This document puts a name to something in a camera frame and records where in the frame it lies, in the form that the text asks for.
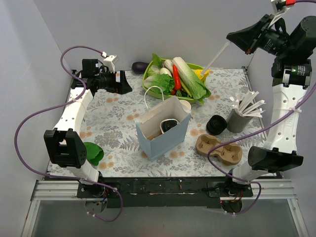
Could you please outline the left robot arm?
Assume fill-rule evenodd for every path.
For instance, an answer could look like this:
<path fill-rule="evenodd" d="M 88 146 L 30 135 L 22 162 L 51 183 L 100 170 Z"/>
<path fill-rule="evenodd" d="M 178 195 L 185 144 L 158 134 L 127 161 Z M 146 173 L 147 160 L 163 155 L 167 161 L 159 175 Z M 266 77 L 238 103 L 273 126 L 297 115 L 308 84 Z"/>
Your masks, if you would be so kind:
<path fill-rule="evenodd" d="M 110 93 L 127 94 L 132 91 L 124 71 L 115 71 L 115 55 L 103 61 L 83 59 L 82 70 L 74 73 L 69 102 L 52 130 L 46 130 L 44 141 L 50 161 L 69 170 L 80 179 L 83 189 L 93 197 L 105 193 L 105 185 L 98 181 L 101 173 L 87 160 L 87 149 L 79 136 L 80 126 L 95 93 L 104 89 Z"/>

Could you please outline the pulp cup carrier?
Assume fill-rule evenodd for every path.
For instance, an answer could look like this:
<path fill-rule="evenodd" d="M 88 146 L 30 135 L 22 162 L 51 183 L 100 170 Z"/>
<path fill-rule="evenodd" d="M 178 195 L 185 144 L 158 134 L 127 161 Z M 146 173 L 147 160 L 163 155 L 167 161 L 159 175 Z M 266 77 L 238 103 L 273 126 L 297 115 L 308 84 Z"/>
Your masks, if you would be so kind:
<path fill-rule="evenodd" d="M 153 140 L 153 139 L 159 137 L 160 135 L 162 135 L 162 132 L 161 132 L 161 131 L 158 132 L 157 134 L 150 135 L 149 137 L 147 137 L 147 139 L 148 139 L 149 141 L 151 141 L 151 140 Z"/>

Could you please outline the light blue paper bag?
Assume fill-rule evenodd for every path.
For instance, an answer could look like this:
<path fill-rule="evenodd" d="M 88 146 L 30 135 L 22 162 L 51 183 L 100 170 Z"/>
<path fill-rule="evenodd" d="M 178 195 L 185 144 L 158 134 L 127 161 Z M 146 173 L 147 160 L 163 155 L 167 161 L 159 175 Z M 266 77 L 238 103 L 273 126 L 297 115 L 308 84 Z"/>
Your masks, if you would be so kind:
<path fill-rule="evenodd" d="M 146 112 L 135 119 L 141 150 L 153 161 L 185 140 L 191 111 L 176 96 L 149 108 L 144 96 Z"/>

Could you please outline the black cup lid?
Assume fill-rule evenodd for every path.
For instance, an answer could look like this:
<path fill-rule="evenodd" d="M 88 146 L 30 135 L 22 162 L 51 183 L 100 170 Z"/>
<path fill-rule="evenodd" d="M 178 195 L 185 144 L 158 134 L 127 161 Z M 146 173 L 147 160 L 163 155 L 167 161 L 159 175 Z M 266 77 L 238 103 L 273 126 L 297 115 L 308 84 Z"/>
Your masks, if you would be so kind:
<path fill-rule="evenodd" d="M 178 120 L 170 118 L 170 119 L 163 120 L 159 126 L 160 126 L 160 130 L 162 134 L 164 134 L 170 129 L 172 129 L 173 127 L 177 126 L 178 124 L 180 124 Z"/>

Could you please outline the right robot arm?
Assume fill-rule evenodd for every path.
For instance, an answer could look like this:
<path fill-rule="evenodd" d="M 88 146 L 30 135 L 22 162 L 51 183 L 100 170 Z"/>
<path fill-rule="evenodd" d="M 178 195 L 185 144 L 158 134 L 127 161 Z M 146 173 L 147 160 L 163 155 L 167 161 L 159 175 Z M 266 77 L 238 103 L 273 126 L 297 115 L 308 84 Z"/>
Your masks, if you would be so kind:
<path fill-rule="evenodd" d="M 274 105 L 267 139 L 262 148 L 249 149 L 248 161 L 231 169 L 222 185 L 227 195 L 235 196 L 263 174 L 287 171 L 303 163 L 303 157 L 297 155 L 296 130 L 300 104 L 311 83 L 309 57 L 316 46 L 316 18 L 304 17 L 288 34 L 283 18 L 274 20 L 273 15 L 266 14 L 256 24 L 226 38 L 246 54 L 260 48 L 276 57 L 271 69 Z"/>

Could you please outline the single white straw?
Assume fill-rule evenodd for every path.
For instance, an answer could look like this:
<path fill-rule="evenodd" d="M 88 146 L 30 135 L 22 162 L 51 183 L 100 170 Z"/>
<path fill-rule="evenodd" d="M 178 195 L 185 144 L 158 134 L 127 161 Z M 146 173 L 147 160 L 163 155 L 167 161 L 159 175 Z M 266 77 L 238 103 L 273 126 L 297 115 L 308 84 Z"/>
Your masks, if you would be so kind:
<path fill-rule="evenodd" d="M 208 65 L 203 69 L 202 74 L 204 74 L 207 70 L 210 69 L 212 64 L 216 61 L 216 59 L 224 52 L 224 50 L 230 45 L 230 42 L 227 41 L 224 43 L 222 48 L 217 52 L 217 54 L 212 58 L 212 60 L 208 63 Z"/>

